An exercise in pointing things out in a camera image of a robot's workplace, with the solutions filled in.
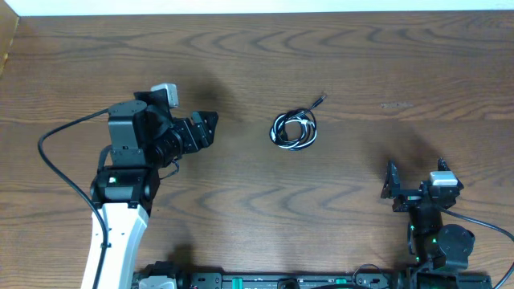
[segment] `wooden table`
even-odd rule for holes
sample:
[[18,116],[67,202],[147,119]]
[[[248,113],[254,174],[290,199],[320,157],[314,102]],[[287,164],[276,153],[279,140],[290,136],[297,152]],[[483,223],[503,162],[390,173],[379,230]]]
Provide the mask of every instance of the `wooden table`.
[[[161,185],[137,268],[413,262],[407,214],[379,198],[390,158],[415,187],[445,157],[466,186],[453,210],[514,231],[514,12],[22,18],[0,80],[0,287],[78,287],[84,272],[91,212],[38,138],[162,82],[178,85],[176,116],[220,121],[214,145]],[[276,115],[322,91],[316,143],[274,146]],[[109,140],[103,116],[45,149],[88,190]],[[444,222],[475,233],[470,269],[496,283],[511,241]]]

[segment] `black cable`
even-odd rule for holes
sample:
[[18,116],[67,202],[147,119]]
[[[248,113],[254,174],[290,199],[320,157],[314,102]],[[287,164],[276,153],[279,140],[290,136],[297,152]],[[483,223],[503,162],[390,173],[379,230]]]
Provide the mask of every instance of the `black cable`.
[[353,272],[353,275],[352,275],[352,282],[353,282],[355,285],[360,286],[360,284],[357,284],[357,272],[358,272],[358,271],[360,271],[363,267],[375,267],[375,268],[377,268],[377,270],[380,272],[380,274],[382,274],[382,276],[384,276],[385,280],[387,280],[387,286],[382,287],[381,289],[389,288],[389,285],[390,285],[391,280],[386,276],[386,274],[384,274],[384,272],[382,271],[382,269],[380,269],[380,267],[379,267],[379,266],[377,266],[377,265],[375,265],[375,264],[370,264],[370,263],[360,265],[360,266],[355,270],[355,272]]
[[166,179],[167,177],[171,177],[171,176],[173,176],[173,175],[175,175],[175,174],[177,174],[177,173],[178,173],[178,171],[180,170],[180,165],[178,164],[178,161],[173,160],[173,161],[171,161],[171,162],[172,162],[172,163],[175,165],[175,167],[177,167],[177,168],[176,168],[173,172],[168,173],[168,174],[167,174],[167,175],[165,175],[164,177],[159,178],[159,180],[161,180],[161,181],[162,181],[162,180]]
[[[317,137],[316,118],[312,110],[320,105],[325,98],[327,98],[327,95],[323,94],[310,108],[299,108],[278,115],[270,129],[271,141],[280,148],[290,151],[299,151],[312,145]],[[291,122],[299,123],[302,130],[300,137],[295,140],[289,140],[286,132],[286,124]]]
[[[489,229],[493,229],[495,231],[498,231],[498,232],[506,235],[507,237],[509,237],[514,242],[514,235],[512,235],[508,231],[506,231],[506,230],[504,230],[504,229],[502,229],[502,228],[500,228],[498,226],[494,226],[492,224],[489,224],[488,222],[480,221],[480,220],[477,220],[477,219],[474,219],[474,218],[470,218],[470,217],[464,216],[462,214],[458,214],[458,213],[452,212],[450,210],[446,210],[446,209],[442,208],[439,205],[435,205],[435,206],[438,208],[438,210],[440,210],[441,212],[443,212],[445,214],[449,214],[450,216],[453,216],[453,217],[456,217],[456,218],[460,218],[460,219],[463,219],[465,221],[472,222],[472,223],[475,223],[475,224],[487,227]],[[505,273],[504,277],[494,286],[493,289],[498,289],[502,285],[504,285],[505,281],[507,281],[508,277],[510,277],[512,272],[514,272],[514,263],[512,263],[512,265],[508,269],[507,273]]]
[[67,177],[63,172],[61,172],[57,167],[55,167],[54,164],[48,159],[47,155],[43,151],[43,142],[51,135],[53,135],[56,132],[60,132],[65,128],[69,128],[74,124],[78,124],[80,122],[83,122],[85,120],[89,120],[93,117],[102,115],[106,113],[108,109],[101,110],[99,112],[95,112],[89,116],[85,116],[82,118],[79,118],[78,120],[73,120],[71,123],[65,124],[63,126],[60,126],[58,128],[52,129],[50,132],[45,133],[39,138],[38,141],[38,150],[39,155],[43,159],[43,161],[50,167],[51,170],[54,171],[60,178],[62,178],[67,184],[69,184],[88,204],[89,208],[93,211],[96,218],[98,219],[98,222],[100,223],[100,227],[102,228],[102,235],[104,236],[104,241],[102,243],[102,249],[100,252],[100,259],[98,260],[98,267],[96,268],[96,275],[95,275],[95,281],[93,282],[93,289],[96,289],[98,287],[98,282],[100,281],[100,274],[102,272],[102,266],[104,265],[104,258],[105,253],[108,247],[108,234],[107,234],[107,227],[105,226],[104,219],[100,216],[98,213],[98,210],[95,208],[95,205],[93,205],[92,201],[89,199],[88,195],[86,195],[85,192],[82,191],[82,189],[79,188],[78,185],[76,185],[72,180],[70,180],[69,177]]
[[100,157],[98,157],[98,169],[96,169],[96,173],[99,173],[105,166],[105,160],[107,159],[107,155],[111,151],[112,145],[106,146],[100,152]]

